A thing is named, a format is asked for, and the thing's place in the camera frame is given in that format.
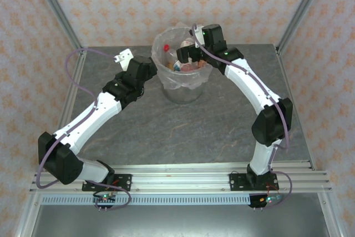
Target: metal bracket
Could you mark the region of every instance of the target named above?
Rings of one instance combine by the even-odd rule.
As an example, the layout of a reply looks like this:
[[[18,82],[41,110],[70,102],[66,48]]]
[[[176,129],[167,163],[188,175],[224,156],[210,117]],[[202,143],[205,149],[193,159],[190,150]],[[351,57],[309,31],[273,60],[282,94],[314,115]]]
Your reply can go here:
[[[113,184],[117,187],[125,189],[126,191],[131,190],[132,175],[131,174],[114,174],[113,181],[118,181]],[[115,189],[110,187],[98,186],[90,182],[83,182],[82,191],[114,191]]]
[[[272,186],[279,190],[277,176],[274,173],[270,173],[268,176],[266,176],[266,179],[263,179],[262,183],[256,183],[255,187],[250,184],[246,173],[231,173],[229,174],[229,185],[231,191],[275,190]]]

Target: gray marble surface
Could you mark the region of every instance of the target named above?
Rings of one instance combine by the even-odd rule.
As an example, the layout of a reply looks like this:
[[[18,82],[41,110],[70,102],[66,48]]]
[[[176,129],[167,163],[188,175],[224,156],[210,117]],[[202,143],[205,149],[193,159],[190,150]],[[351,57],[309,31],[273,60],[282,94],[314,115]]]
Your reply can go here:
[[[129,47],[133,54],[150,56],[150,47]],[[255,73],[281,97],[288,92],[271,44],[237,45]],[[125,47],[100,47],[116,55]],[[88,52],[80,84],[95,94],[121,67],[112,59]],[[78,92],[73,118],[92,99]],[[106,122],[86,143],[79,156],[107,164],[174,164],[248,162],[255,140],[251,126],[255,111],[228,79],[213,70],[202,96],[187,105],[167,100],[157,76],[145,84],[145,94]],[[296,115],[290,131],[290,150],[276,160],[309,160],[304,135]]]

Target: trash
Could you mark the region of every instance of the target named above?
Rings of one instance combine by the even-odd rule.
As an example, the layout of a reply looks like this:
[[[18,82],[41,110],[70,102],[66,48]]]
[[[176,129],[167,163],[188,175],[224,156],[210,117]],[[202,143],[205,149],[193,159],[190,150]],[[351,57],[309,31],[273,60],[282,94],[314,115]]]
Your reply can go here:
[[[169,27],[156,36],[151,51],[164,94],[175,103],[190,103],[201,96],[212,71],[206,62],[178,61],[176,50],[194,44],[189,31],[189,27]]]

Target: aluminum frame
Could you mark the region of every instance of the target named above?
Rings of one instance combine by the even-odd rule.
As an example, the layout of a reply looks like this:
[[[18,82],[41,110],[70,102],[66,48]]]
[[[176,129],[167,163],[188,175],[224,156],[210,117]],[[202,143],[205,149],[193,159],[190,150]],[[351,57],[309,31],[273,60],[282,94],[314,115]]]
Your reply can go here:
[[[281,72],[282,72],[282,75],[283,75],[283,80],[285,81],[285,84],[286,84],[286,87],[287,87],[288,94],[290,95],[291,101],[294,103],[295,99],[293,97],[290,84],[288,83],[288,79],[287,79],[287,76],[286,76],[286,71],[285,71],[285,68],[284,68],[283,62],[282,62],[282,57],[281,57],[280,53],[277,51],[276,48],[275,48],[275,51],[276,51],[276,57],[277,57],[278,63],[280,64]],[[297,108],[294,107],[293,111],[296,113],[296,119],[298,120],[298,122],[299,122],[299,124],[301,126],[301,130],[302,130],[303,136],[305,137],[306,144],[307,144],[307,149],[308,149],[308,152],[310,154],[312,168],[317,169],[316,158],[315,158],[315,156],[313,154],[313,151],[309,149],[310,141],[308,140],[307,135],[304,134],[304,131],[303,131],[304,126],[303,126],[302,121],[300,120],[300,116],[298,115]]]
[[[209,195],[230,196],[229,173],[237,171],[244,173],[248,163],[199,163],[199,164],[165,164],[165,165],[121,165],[113,166],[116,173],[133,175],[131,194],[135,197],[149,195]],[[328,201],[332,195],[332,187],[327,172],[312,169],[307,161],[274,162],[274,170],[286,172],[293,181],[294,193],[318,193],[321,203]],[[82,180],[76,180],[69,185],[56,184],[50,188],[39,190],[36,187],[36,176],[30,189],[28,205],[21,218],[17,237],[31,236],[38,211],[44,196],[50,195],[88,195],[81,191]],[[47,183],[55,178],[45,172],[41,182]],[[280,193],[288,193],[288,180],[278,175]],[[265,191],[238,191],[238,194],[265,193]],[[339,227],[338,216],[333,212],[333,206],[322,204],[324,217],[331,236],[341,237],[344,230]]]
[[[340,219],[341,216],[335,195],[318,193],[318,198],[330,236],[347,237],[344,222]]]
[[[308,7],[311,5],[313,0],[302,0],[298,5],[295,14],[293,15],[290,23],[288,24],[279,44],[277,45],[277,50],[280,54],[286,50],[286,47],[291,40],[293,34],[295,33],[301,20],[304,18],[308,11]]]
[[[69,20],[67,19],[67,16],[65,15],[63,9],[61,8],[58,0],[47,0],[47,2],[49,4],[49,6],[52,8],[55,16],[58,19],[58,22],[62,26],[63,30],[65,31],[66,35],[68,36],[73,47],[75,47],[76,49],[81,48],[82,45],[81,45],[75,31],[73,30],[72,26],[70,25]]]
[[[87,55],[87,51],[83,51],[81,54],[78,55],[77,62],[73,70],[73,80],[76,83],[80,83],[80,78],[82,76],[86,55]],[[65,98],[64,107],[62,110],[62,116],[58,124],[58,129],[62,129],[64,126],[68,125],[68,123],[71,121],[71,116],[72,116],[77,92],[78,92],[78,88],[73,83],[70,83],[67,90],[67,96]]]

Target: orange floral pattern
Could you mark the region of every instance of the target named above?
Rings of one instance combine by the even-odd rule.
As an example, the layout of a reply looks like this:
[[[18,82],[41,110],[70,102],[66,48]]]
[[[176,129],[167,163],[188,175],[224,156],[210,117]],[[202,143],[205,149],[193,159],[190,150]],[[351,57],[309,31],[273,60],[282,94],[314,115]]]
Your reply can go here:
[[[354,2],[315,0],[282,55],[308,146],[331,174],[348,236],[355,236]]]
[[[0,0],[0,9],[0,236],[14,236],[37,139],[58,125],[68,85],[63,55],[73,48],[45,0]]]
[[[301,0],[59,1],[82,45],[137,46],[151,45],[162,29],[179,21],[219,23],[229,43],[277,44]]]

